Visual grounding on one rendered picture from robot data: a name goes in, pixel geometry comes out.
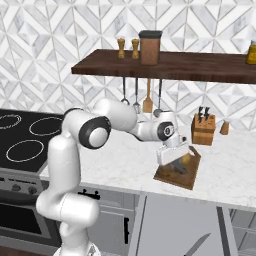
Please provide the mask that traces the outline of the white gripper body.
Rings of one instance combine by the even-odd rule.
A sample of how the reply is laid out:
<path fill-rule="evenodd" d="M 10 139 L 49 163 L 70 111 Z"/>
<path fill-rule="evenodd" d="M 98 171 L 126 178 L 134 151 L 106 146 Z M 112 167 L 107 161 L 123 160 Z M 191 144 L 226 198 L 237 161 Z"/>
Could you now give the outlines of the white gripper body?
<path fill-rule="evenodd" d="M 189 152 L 189 146 L 187 142 L 181 143 L 175 148 L 170 148 L 166 145 L 160 147 L 157 153 L 157 162 L 159 165 L 165 166 L 176 159 L 179 159 L 183 155 L 186 155 Z"/>

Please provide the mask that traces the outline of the brown wooden cutting board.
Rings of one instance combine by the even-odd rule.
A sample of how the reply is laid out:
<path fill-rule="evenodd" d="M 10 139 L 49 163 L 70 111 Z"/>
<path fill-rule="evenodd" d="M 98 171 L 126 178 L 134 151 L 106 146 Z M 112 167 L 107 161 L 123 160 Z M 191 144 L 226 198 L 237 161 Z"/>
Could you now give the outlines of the brown wooden cutting board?
<path fill-rule="evenodd" d="M 201 155 L 193 146 L 189 147 L 189 154 L 193 155 L 193 160 L 189 164 L 182 164 L 187 170 L 186 174 L 178 173 L 174 167 L 159 166 L 154 175 L 154 179 L 192 190 L 201 160 Z"/>

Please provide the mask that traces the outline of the brown potato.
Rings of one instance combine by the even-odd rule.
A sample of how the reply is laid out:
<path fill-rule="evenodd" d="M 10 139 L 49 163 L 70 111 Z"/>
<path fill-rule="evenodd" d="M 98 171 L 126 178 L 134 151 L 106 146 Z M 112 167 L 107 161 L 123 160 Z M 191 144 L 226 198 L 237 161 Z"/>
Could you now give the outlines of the brown potato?
<path fill-rule="evenodd" d="M 193 160 L 193 155 L 187 153 L 181 158 L 181 162 L 183 165 L 189 164 Z"/>

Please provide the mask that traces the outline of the wooden knife block with knives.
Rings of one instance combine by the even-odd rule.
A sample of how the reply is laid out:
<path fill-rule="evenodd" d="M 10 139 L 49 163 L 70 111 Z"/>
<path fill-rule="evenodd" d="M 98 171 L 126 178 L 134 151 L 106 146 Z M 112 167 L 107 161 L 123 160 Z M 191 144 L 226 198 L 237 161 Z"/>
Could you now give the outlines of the wooden knife block with knives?
<path fill-rule="evenodd" d="M 194 115 L 191 124 L 191 138 L 193 144 L 212 145 L 216 129 L 216 120 L 215 116 L 209 113 L 209 110 L 209 107 L 200 106 L 198 112 Z"/>

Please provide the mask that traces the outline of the hanging metal ladle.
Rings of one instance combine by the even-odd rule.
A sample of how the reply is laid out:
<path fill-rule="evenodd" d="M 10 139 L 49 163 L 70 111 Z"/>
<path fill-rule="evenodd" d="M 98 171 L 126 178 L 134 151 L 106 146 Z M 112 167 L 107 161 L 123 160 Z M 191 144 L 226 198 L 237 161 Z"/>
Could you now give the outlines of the hanging metal ladle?
<path fill-rule="evenodd" d="M 158 90 L 158 106 L 154 110 L 153 115 L 158 118 L 160 113 L 162 112 L 161 109 L 161 96 L 162 96 L 162 79 L 159 79 L 159 90 Z"/>

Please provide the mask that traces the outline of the hanging wooden spatula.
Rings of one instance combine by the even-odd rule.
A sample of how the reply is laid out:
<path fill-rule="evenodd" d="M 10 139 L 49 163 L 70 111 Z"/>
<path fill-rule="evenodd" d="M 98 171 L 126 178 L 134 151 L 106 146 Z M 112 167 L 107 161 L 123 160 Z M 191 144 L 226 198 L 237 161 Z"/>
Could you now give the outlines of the hanging wooden spatula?
<path fill-rule="evenodd" d="M 150 97 L 151 92 L 151 79 L 147 79 L 147 95 L 145 100 L 143 101 L 143 112 L 144 113 L 151 113 L 153 109 L 153 101 Z"/>

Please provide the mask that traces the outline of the small wooden shaker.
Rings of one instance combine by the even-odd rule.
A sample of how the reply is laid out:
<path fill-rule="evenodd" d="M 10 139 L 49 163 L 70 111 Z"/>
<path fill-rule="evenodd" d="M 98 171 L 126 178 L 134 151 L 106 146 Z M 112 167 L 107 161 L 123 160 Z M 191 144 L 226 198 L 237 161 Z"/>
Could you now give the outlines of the small wooden shaker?
<path fill-rule="evenodd" d="M 229 121 L 224 120 L 220 129 L 220 134 L 227 135 L 229 133 Z"/>

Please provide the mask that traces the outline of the grey drawer front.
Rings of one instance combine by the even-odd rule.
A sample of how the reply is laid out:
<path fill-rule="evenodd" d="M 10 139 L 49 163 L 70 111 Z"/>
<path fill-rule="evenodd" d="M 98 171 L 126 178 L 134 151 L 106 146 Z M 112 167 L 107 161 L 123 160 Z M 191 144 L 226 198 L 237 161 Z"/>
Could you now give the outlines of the grey drawer front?
<path fill-rule="evenodd" d="M 97 190 L 101 196 L 101 198 L 97 201 L 101 205 L 123 209 L 135 208 L 134 194 L 89 187 L 79 187 L 77 193 L 79 194 L 79 192 L 83 189 L 86 189 L 89 193 L 93 193 L 95 190 Z"/>

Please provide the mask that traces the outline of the hanging metal spoon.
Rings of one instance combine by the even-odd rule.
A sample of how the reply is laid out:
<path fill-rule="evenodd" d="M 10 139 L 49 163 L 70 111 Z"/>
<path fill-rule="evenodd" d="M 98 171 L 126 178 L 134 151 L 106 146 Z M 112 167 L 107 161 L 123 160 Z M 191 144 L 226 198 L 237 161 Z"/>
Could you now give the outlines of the hanging metal spoon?
<path fill-rule="evenodd" d="M 126 98 L 126 78 L 122 78 L 122 92 L 123 92 L 123 98 L 121 99 L 122 103 L 125 103 L 127 105 L 130 105 L 129 100 Z"/>

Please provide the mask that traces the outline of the grey kitchen knife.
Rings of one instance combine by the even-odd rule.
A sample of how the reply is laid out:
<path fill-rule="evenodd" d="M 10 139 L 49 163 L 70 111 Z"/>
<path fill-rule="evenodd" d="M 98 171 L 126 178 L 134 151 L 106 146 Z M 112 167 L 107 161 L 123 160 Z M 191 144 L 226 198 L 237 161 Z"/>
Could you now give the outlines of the grey kitchen knife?
<path fill-rule="evenodd" d="M 184 256 L 193 256 L 193 254 L 198 250 L 198 248 L 204 243 L 204 241 L 211 235 L 211 233 L 205 234 L 200 237 L 192 247 L 184 254 Z"/>

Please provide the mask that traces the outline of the grey cupboard run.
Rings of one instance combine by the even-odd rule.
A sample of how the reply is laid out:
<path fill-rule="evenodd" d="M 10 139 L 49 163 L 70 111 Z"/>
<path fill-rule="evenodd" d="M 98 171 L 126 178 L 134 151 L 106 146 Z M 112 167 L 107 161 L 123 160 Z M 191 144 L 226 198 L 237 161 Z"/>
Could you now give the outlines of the grey cupboard run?
<path fill-rule="evenodd" d="M 256 256 L 256 212 L 230 209 L 239 256 Z"/>

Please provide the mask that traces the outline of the grey cupboard door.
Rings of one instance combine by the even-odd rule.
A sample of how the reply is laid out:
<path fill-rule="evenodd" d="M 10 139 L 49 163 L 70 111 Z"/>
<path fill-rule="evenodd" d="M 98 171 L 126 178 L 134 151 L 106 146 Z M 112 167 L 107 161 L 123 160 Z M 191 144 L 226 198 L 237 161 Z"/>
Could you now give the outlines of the grey cupboard door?
<path fill-rule="evenodd" d="M 124 218 L 129 218 L 129 242 L 124 243 Z M 101 252 L 116 256 L 128 256 L 135 213 L 113 207 L 100 207 L 96 223 L 88 228 L 90 240 Z"/>

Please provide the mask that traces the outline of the cork jar with black lid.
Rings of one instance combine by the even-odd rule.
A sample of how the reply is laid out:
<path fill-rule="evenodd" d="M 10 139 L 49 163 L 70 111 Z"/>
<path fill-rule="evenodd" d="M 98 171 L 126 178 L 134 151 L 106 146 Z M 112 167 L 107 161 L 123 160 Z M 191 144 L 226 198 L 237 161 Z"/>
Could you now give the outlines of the cork jar with black lid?
<path fill-rule="evenodd" d="M 140 62 L 142 65 L 157 65 L 160 55 L 160 30 L 142 30 L 140 38 Z"/>

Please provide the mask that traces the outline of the wooden pepper shaker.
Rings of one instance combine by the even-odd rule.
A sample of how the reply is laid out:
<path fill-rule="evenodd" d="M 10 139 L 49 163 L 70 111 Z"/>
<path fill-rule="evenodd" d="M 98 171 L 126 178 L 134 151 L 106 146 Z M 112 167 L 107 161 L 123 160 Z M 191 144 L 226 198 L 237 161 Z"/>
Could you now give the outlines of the wooden pepper shaker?
<path fill-rule="evenodd" d="M 133 46 L 133 51 L 132 51 L 132 59 L 138 59 L 139 58 L 139 39 L 132 39 L 132 46 Z"/>

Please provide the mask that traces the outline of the wooden salt shaker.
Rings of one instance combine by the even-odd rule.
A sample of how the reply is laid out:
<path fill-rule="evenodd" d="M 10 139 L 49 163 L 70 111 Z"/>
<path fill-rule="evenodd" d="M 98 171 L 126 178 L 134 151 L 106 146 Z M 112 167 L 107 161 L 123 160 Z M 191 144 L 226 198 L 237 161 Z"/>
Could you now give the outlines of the wooden salt shaker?
<path fill-rule="evenodd" d="M 119 38 L 119 39 L 117 39 L 117 43 L 118 43 L 118 46 L 119 46 L 118 58 L 124 59 L 125 58 L 125 51 L 124 51 L 125 39 L 124 38 Z"/>

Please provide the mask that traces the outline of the yellow bottle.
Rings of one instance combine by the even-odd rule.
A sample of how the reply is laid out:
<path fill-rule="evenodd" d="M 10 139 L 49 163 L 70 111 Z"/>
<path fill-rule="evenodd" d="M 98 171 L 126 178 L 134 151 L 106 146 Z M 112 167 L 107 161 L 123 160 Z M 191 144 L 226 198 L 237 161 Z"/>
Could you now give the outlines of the yellow bottle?
<path fill-rule="evenodd" d="M 247 56 L 246 56 L 247 64 L 256 64 L 256 40 L 252 40 Z"/>

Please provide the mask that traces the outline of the black hob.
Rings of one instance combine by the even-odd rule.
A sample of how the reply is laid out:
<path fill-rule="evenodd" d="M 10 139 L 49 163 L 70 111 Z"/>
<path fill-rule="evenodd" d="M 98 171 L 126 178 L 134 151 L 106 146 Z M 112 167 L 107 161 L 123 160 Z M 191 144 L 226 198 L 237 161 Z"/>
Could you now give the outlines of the black hob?
<path fill-rule="evenodd" d="M 59 114 L 0 108 L 0 168 L 37 173 L 62 120 Z"/>

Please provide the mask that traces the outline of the steel oven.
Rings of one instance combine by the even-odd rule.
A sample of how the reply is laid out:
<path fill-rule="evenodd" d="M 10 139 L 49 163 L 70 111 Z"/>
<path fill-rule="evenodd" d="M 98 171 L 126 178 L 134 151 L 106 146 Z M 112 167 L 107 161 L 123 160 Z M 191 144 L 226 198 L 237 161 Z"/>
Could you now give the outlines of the steel oven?
<path fill-rule="evenodd" d="M 14 184 L 20 185 L 19 192 L 11 190 Z M 37 189 L 34 195 L 28 193 L 31 186 Z M 36 211 L 36 200 L 44 188 L 35 174 L 0 170 L 0 236 L 48 247 L 61 245 L 56 222 Z"/>

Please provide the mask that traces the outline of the dark wooden wall shelf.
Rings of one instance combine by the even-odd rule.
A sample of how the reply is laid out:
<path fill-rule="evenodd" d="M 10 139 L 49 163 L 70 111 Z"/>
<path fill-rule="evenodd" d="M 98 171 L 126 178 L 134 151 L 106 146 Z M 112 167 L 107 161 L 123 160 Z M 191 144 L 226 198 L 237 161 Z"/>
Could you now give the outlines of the dark wooden wall shelf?
<path fill-rule="evenodd" d="M 242 54 L 161 52 L 157 65 L 141 65 L 125 51 L 97 49 L 71 68 L 73 74 L 256 84 L 256 65 Z"/>

